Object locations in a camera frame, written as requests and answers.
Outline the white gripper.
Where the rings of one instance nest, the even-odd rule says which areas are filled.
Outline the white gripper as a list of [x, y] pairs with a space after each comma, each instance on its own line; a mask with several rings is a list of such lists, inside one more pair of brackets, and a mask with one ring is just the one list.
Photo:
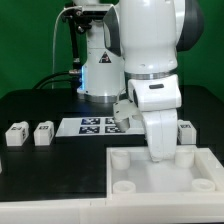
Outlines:
[[152, 80], [130, 79], [128, 95], [142, 115], [152, 160], [172, 159], [177, 145], [177, 109], [182, 104], [178, 76]]

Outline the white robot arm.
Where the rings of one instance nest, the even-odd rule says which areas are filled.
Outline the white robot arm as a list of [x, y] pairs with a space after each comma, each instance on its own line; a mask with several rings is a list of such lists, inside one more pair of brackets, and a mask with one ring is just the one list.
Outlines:
[[177, 54], [191, 49], [203, 28], [198, 0], [119, 0], [87, 32], [79, 96], [113, 102], [123, 132], [131, 118], [141, 121], [154, 161], [175, 154], [182, 104]]

